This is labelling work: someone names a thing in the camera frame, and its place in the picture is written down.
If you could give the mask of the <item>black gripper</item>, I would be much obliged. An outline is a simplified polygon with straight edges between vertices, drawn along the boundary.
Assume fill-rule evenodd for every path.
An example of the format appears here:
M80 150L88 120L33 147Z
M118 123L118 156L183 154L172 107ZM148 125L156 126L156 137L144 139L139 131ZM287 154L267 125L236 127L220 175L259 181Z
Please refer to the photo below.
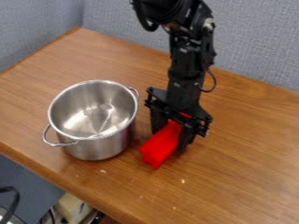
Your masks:
M210 93L214 88L204 89L206 74L214 75L210 69L176 73L168 71L167 89L150 87L144 105L151 111L151 127L155 134L168 121L182 125L176 150L186 151L187 145L196 135L206 137L210 131L212 116L200 105L202 93Z

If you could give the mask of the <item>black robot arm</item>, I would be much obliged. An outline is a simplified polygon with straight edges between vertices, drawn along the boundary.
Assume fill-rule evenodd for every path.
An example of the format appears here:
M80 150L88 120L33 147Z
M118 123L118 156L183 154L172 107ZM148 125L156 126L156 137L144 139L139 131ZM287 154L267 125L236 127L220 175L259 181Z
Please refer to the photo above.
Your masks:
M204 0L131 0L131 4L143 28L164 29L170 37L167 89L150 87L144 105L154 133L170 121L182 126L175 149L184 151L196 136L207 136L212 122L200 105L202 94L214 90L203 87L216 57L212 11Z

